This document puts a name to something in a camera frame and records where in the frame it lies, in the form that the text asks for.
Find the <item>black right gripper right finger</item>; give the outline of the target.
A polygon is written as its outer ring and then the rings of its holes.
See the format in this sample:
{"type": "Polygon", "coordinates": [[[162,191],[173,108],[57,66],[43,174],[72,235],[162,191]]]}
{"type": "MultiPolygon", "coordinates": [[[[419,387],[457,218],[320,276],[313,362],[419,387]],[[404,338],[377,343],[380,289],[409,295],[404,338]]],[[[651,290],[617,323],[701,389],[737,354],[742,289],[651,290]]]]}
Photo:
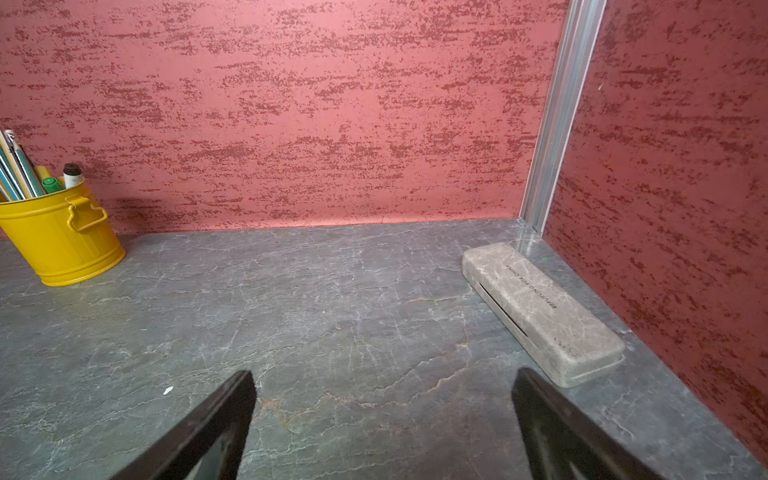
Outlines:
{"type": "Polygon", "coordinates": [[[534,370],[518,371],[511,399],[533,478],[660,477],[534,370]]]}

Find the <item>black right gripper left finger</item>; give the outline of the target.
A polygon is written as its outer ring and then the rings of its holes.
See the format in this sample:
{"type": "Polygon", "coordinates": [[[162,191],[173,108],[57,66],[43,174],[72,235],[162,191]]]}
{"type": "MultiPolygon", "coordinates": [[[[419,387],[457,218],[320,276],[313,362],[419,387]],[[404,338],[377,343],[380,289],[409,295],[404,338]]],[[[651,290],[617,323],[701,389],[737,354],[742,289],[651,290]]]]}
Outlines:
{"type": "Polygon", "coordinates": [[[257,400],[253,375],[239,370],[115,479],[235,479],[257,400]]]}

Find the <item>grey marbled pencil case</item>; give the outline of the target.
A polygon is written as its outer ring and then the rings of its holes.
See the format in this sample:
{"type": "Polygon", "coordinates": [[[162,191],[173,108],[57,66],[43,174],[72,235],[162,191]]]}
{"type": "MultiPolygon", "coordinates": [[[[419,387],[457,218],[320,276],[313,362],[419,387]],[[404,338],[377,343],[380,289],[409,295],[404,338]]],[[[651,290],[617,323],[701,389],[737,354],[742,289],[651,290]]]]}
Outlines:
{"type": "Polygon", "coordinates": [[[557,386],[578,386],[624,361],[623,340],[511,245],[465,251],[462,273],[557,386]]]}

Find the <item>yellow metal pencil bucket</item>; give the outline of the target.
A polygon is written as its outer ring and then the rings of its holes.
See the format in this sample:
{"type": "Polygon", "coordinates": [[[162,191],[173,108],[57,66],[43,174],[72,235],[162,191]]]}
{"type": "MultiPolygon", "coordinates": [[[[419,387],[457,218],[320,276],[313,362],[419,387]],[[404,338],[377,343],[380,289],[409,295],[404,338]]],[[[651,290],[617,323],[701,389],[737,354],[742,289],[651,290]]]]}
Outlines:
{"type": "Polygon", "coordinates": [[[61,287],[118,265],[126,250],[86,183],[1,204],[1,228],[43,284],[61,287]]]}

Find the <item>white marker black cap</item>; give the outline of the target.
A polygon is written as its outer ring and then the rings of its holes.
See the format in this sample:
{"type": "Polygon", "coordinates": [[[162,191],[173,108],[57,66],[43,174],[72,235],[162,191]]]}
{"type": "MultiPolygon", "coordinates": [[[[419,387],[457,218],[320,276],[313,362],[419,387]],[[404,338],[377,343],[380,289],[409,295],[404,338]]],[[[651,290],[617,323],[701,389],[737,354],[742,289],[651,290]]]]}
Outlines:
{"type": "Polygon", "coordinates": [[[76,163],[67,163],[63,168],[64,186],[66,189],[77,187],[84,182],[81,167],[76,163]]]}

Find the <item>green marker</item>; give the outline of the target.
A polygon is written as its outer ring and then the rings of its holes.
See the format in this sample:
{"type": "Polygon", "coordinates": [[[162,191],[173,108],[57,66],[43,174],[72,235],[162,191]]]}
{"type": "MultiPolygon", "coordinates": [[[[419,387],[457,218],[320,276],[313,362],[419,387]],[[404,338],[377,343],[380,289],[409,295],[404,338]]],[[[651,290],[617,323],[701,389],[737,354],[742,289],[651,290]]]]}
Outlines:
{"type": "Polygon", "coordinates": [[[41,180],[41,184],[47,194],[54,194],[65,189],[65,186],[56,177],[47,177],[41,180]]]}

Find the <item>pencils in bucket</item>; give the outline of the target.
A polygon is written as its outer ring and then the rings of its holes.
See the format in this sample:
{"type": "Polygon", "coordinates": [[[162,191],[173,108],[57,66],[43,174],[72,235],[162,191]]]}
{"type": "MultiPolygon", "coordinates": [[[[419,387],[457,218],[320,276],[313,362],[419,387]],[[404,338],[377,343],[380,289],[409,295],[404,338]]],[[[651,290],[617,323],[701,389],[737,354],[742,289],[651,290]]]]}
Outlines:
{"type": "Polygon", "coordinates": [[[33,163],[28,159],[13,130],[1,131],[1,156],[19,200],[33,199],[46,194],[33,168],[33,163]]]}

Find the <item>aluminium corner post right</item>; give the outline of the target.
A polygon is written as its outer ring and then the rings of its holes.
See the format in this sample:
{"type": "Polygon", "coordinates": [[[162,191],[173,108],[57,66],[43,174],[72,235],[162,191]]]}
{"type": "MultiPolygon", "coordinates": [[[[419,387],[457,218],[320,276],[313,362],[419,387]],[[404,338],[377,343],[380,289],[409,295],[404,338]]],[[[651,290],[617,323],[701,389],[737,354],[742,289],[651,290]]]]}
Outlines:
{"type": "Polygon", "coordinates": [[[520,210],[539,234],[549,216],[606,5],[606,0],[577,0],[568,6],[520,210]]]}

